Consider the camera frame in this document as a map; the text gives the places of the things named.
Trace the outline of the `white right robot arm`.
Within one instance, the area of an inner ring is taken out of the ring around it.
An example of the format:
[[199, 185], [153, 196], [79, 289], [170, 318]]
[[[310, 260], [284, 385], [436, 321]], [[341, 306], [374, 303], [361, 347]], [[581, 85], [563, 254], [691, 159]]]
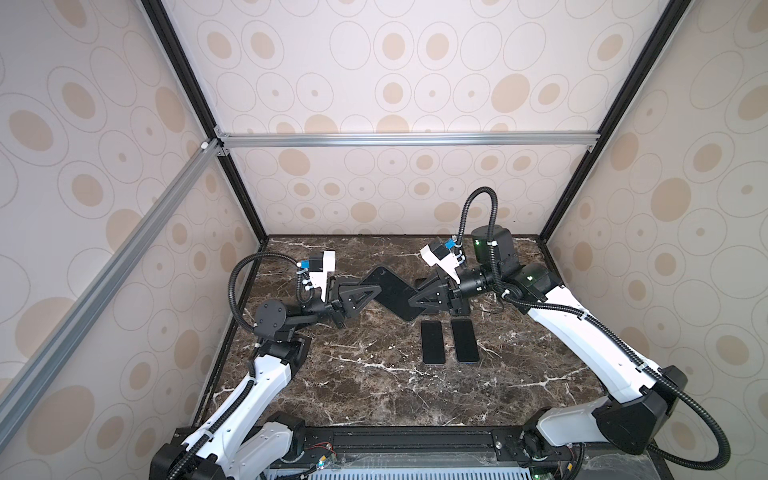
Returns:
[[472, 236], [478, 267], [467, 268], [454, 240], [435, 240], [419, 255], [434, 272], [408, 300], [412, 307], [463, 315], [473, 296], [494, 287], [559, 338], [587, 365], [606, 393], [597, 400], [566, 408], [544, 408], [529, 419], [521, 433], [525, 454], [539, 461], [556, 447], [571, 443], [608, 443], [639, 455], [651, 444], [674, 409], [677, 397], [661, 379], [684, 387], [687, 379], [675, 367], [657, 363], [600, 326], [559, 277], [542, 263], [520, 263], [511, 233], [501, 227], [487, 241], [478, 228]]

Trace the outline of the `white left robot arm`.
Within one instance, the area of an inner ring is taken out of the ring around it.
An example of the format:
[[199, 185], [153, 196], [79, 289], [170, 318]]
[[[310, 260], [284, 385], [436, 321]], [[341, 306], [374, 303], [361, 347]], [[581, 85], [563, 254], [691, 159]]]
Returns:
[[251, 325], [261, 344], [248, 372], [209, 419], [177, 444], [163, 445], [150, 464], [151, 479], [256, 479], [274, 462], [300, 458], [305, 422], [276, 414], [254, 435], [257, 420], [296, 376], [311, 340], [301, 328], [331, 319], [339, 327], [357, 317], [381, 293], [376, 284], [332, 284], [327, 300], [305, 305], [270, 299]]

